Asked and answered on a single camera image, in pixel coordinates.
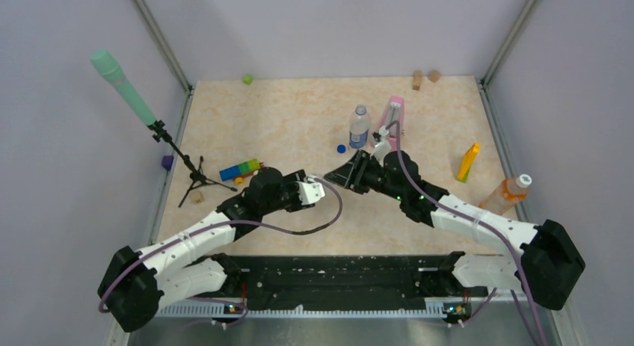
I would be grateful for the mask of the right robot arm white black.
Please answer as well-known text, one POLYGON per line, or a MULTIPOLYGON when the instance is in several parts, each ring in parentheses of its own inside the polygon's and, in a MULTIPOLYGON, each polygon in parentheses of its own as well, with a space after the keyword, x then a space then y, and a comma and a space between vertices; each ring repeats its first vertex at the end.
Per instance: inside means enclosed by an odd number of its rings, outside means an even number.
POLYGON ((465 288, 522 291, 546 309, 560 310, 579 281, 586 263, 565 228, 554 220, 542 224, 513 220, 464 202, 425 181, 406 152, 389 152, 379 161, 359 150, 325 179, 357 194, 375 191, 399 202, 414 222, 456 232, 495 250, 493 255, 455 252, 438 275, 440 289, 458 295, 465 288))

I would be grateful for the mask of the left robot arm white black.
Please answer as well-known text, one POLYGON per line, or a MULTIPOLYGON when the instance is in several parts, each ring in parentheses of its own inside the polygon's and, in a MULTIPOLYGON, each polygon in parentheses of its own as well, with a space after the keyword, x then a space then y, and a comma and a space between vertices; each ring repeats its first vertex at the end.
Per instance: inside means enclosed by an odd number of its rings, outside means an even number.
POLYGON ((238 268, 201 257, 261 227, 267 214, 312 208, 324 196, 323 184, 302 170, 286 176, 273 167, 260 170, 241 193, 187 229, 138 250, 119 249, 98 287, 98 310, 130 333, 181 300, 206 292, 235 294, 238 268))

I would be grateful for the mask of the orange juice bottle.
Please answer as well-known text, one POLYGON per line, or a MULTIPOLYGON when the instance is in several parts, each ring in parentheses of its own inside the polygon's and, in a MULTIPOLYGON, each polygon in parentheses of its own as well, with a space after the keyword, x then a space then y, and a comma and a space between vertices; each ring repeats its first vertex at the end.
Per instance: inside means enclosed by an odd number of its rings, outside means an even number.
POLYGON ((478 207, 502 215, 527 198, 531 184, 532 177, 528 174, 504 179, 478 207))

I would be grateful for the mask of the clear bottle blue label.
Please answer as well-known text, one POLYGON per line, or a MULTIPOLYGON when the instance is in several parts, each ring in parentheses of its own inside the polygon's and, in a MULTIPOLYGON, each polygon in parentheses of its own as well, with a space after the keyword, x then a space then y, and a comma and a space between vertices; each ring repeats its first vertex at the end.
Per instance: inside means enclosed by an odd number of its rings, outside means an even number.
POLYGON ((357 105, 351 114, 348 128, 348 146, 362 149, 368 142, 371 117, 365 105, 357 105))

